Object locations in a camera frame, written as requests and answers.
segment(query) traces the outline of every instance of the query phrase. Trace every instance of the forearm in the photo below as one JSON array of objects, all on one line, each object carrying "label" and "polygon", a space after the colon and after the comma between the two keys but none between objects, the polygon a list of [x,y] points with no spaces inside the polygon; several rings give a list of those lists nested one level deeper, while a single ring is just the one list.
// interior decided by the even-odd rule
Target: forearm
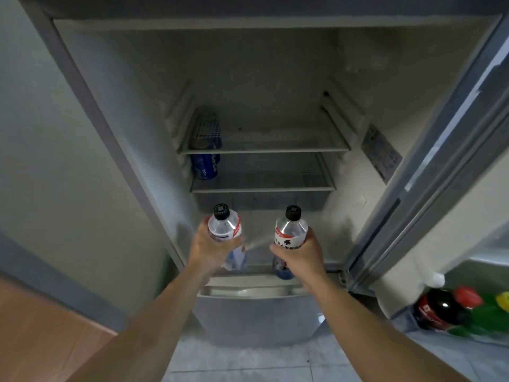
[{"label": "forearm", "polygon": [[69,381],[161,381],[203,278],[199,268],[184,270]]},{"label": "forearm", "polygon": [[466,380],[325,277],[313,284],[312,292],[363,381]]}]

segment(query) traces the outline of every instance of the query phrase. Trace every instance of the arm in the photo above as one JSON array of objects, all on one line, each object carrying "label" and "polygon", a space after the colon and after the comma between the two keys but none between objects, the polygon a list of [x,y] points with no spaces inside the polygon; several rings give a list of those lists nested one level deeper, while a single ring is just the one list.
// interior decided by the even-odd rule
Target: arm
[{"label": "arm", "polygon": [[129,327],[90,358],[68,382],[160,382],[201,286],[221,266],[240,237],[217,242],[203,220],[191,244],[186,269]]},{"label": "arm", "polygon": [[332,283],[311,228],[306,242],[297,250],[275,244],[270,248],[315,296],[336,340],[363,381],[467,380]]}]

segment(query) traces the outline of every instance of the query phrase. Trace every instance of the soft drink bottle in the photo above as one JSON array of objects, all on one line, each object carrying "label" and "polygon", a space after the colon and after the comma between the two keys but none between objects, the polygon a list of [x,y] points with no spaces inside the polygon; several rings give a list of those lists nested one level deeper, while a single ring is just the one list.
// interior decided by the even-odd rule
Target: soft drink bottle
[{"label": "soft drink bottle", "polygon": [[[209,232],[216,241],[230,240],[242,234],[240,217],[226,204],[214,206],[214,215],[209,219]],[[246,264],[245,247],[242,244],[226,257],[223,268],[229,271],[241,270]]]},{"label": "soft drink bottle", "polygon": [[[308,223],[301,218],[301,213],[297,205],[290,205],[284,214],[285,217],[276,221],[274,242],[277,245],[288,250],[301,247],[308,233]],[[280,279],[289,280],[294,277],[286,262],[277,256],[272,259],[272,269]]]}]

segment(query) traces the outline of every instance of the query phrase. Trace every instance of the red bottle cap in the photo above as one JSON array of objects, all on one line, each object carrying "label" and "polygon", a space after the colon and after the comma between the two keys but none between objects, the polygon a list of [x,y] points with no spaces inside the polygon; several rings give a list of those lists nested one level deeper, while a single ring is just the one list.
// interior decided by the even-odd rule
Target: red bottle cap
[{"label": "red bottle cap", "polygon": [[454,291],[456,301],[465,308],[475,308],[484,304],[484,301],[474,288],[459,286]]}]

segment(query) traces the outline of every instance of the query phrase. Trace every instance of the hand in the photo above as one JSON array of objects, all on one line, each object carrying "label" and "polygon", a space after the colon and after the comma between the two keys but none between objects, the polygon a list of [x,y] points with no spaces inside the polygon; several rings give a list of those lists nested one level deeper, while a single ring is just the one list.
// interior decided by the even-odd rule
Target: hand
[{"label": "hand", "polygon": [[198,231],[193,237],[189,252],[188,267],[198,270],[201,276],[208,282],[215,270],[225,262],[230,251],[242,245],[240,236],[226,241],[215,241],[209,234],[209,218],[201,221]]},{"label": "hand", "polygon": [[271,244],[270,250],[286,261],[289,269],[306,288],[312,292],[316,281],[327,278],[323,263],[322,248],[312,228],[308,229],[306,241],[299,249],[288,250],[277,244]]}]

